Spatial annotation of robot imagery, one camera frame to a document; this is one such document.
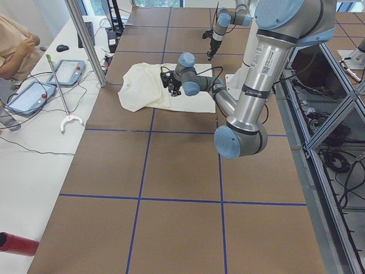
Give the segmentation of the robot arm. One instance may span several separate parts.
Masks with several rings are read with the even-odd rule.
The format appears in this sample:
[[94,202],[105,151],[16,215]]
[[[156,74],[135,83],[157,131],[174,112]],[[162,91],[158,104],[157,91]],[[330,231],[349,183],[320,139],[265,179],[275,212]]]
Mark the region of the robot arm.
[[210,49],[207,52],[208,60],[211,61],[220,48],[223,38],[227,33],[230,25],[248,26],[252,21],[250,13],[251,1],[236,1],[235,11],[229,11],[226,8],[216,8],[216,24],[210,30],[202,35],[202,39],[210,39]]
[[207,56],[212,58],[229,25],[257,24],[258,44],[238,99],[229,94],[220,78],[198,75],[191,53],[181,54],[173,71],[160,74],[172,96],[209,93],[226,116],[225,125],[214,133],[214,143],[217,152],[228,159],[254,155],[266,147],[267,132],[259,116],[287,57],[294,47],[329,41],[335,29],[335,1],[259,1],[253,15],[248,6],[248,1],[237,1],[235,12],[221,9],[215,28],[203,34],[210,39]]

